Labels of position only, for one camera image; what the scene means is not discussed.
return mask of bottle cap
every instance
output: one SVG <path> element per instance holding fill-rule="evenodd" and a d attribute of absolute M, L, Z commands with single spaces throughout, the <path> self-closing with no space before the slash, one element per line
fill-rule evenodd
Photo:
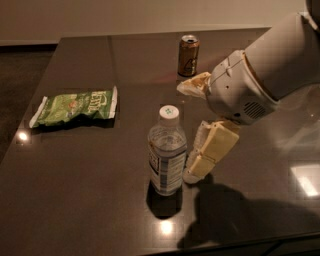
<path fill-rule="evenodd" d="M 175 106 L 163 106 L 160 111 L 160 123 L 164 126 L 176 126 L 179 124 L 179 109 Z"/>

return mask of wall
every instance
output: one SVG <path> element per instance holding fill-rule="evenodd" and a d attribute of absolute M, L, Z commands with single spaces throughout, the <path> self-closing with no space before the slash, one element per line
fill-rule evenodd
<path fill-rule="evenodd" d="M 270 27 L 304 0 L 0 0 L 0 45 L 64 36 Z"/>

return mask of black can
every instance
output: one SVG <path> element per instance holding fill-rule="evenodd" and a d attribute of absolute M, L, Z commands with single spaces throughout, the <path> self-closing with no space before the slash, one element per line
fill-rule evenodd
<path fill-rule="evenodd" d="M 200 41 L 194 35 L 184 35 L 179 44 L 178 73 L 181 76 L 194 76 L 197 73 L 197 62 Z"/>

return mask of table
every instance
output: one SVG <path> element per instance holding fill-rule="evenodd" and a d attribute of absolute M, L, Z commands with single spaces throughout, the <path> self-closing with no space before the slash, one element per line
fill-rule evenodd
<path fill-rule="evenodd" d="M 196 32 L 198 72 L 264 32 Z M 145 255 L 320 231 L 320 199 L 299 184 L 320 186 L 319 121 L 308 114 L 316 87 L 243 127 L 204 181 L 166 199 L 152 190 L 146 137 L 160 106 L 180 108 L 189 151 L 200 122 L 216 118 L 204 100 L 176 91 L 183 34 L 61 39 L 0 166 L 3 255 Z M 119 102 L 111 127 L 28 129 L 44 95 L 113 85 Z M 270 245 L 256 246 L 257 255 Z"/>

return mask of plastic bottle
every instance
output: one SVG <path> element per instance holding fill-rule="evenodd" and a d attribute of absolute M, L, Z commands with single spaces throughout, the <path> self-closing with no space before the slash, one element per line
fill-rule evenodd
<path fill-rule="evenodd" d="M 162 196 L 173 195 L 182 184 L 187 140 L 179 124 L 179 110 L 166 105 L 159 111 L 159 122 L 148 134 L 151 183 Z"/>

